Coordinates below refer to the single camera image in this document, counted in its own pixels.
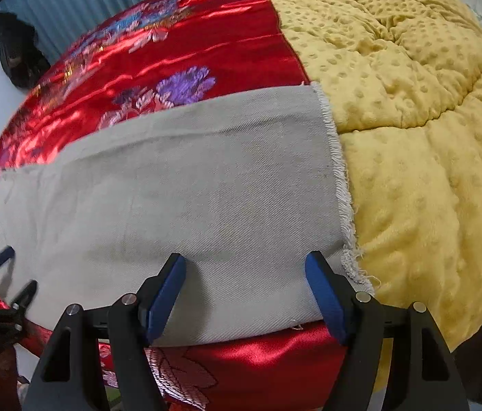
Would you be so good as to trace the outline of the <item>beige fabric pant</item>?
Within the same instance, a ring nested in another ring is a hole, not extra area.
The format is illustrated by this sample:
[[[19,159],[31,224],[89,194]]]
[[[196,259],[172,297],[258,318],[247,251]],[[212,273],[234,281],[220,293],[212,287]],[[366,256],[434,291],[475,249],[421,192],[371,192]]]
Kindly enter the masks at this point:
[[[160,346],[219,343],[317,321],[318,250],[358,290],[347,165],[320,85],[159,111],[85,136],[48,164],[0,174],[0,297],[28,281],[28,319],[111,304],[177,252],[187,275]]]

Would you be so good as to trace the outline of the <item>yellow dotted plush blanket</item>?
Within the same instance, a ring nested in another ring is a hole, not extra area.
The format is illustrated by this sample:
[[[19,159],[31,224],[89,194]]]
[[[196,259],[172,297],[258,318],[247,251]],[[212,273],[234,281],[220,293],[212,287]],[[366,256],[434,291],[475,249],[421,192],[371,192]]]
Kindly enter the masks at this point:
[[[271,0],[331,104],[360,266],[451,349],[482,325],[482,28],[460,0]]]

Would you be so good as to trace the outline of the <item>red floral satin quilt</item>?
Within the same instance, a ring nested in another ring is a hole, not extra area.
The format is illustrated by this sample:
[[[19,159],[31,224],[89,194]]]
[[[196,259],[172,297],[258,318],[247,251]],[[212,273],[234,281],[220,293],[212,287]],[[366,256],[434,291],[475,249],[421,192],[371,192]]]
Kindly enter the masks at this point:
[[[112,114],[130,120],[308,80],[269,0],[145,0],[83,35],[43,75],[0,136],[0,173],[51,162]],[[311,320],[148,357],[171,410],[314,410],[344,350]]]

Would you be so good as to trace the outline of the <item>black bag on wall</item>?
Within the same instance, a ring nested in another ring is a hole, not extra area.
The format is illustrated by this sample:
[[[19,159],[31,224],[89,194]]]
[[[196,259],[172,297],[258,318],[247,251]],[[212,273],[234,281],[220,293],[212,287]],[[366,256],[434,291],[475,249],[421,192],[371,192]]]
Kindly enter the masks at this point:
[[[12,84],[31,90],[51,64],[38,49],[35,28],[17,15],[0,11],[0,63]]]

